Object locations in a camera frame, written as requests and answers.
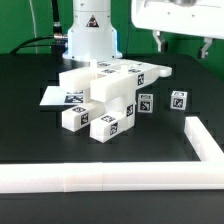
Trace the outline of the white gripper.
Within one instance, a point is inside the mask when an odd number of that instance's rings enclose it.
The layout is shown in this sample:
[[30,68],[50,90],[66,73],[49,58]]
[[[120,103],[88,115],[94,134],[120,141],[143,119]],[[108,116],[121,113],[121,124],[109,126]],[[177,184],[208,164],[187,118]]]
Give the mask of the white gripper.
[[135,27],[154,30],[159,52],[167,50],[161,31],[205,37],[201,59],[208,56],[214,39],[224,39],[224,0],[196,0],[192,6],[169,0],[132,0],[131,18]]

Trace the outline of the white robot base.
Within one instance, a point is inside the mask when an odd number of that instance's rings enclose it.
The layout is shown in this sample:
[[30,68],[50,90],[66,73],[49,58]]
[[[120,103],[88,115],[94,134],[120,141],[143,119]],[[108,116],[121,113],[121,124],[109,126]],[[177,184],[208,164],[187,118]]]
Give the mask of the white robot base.
[[111,24],[111,0],[73,0],[73,24],[64,59],[109,61],[121,58]]

